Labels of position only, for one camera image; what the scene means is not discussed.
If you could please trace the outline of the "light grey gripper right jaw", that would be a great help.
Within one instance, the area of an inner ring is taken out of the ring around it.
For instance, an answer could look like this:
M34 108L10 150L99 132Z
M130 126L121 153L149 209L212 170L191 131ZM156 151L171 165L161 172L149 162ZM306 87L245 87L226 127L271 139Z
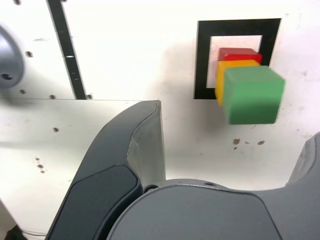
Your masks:
M240 191L170 184L134 201L110 240L317 240L320 237L320 136L306 141L288 183Z

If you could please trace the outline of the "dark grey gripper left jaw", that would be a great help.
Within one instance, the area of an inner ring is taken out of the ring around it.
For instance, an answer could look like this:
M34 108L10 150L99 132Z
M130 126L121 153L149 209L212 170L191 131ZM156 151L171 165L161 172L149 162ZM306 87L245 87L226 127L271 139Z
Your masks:
M110 120L88 148L47 233L49 240L104 240L144 187L166 178L159 100Z

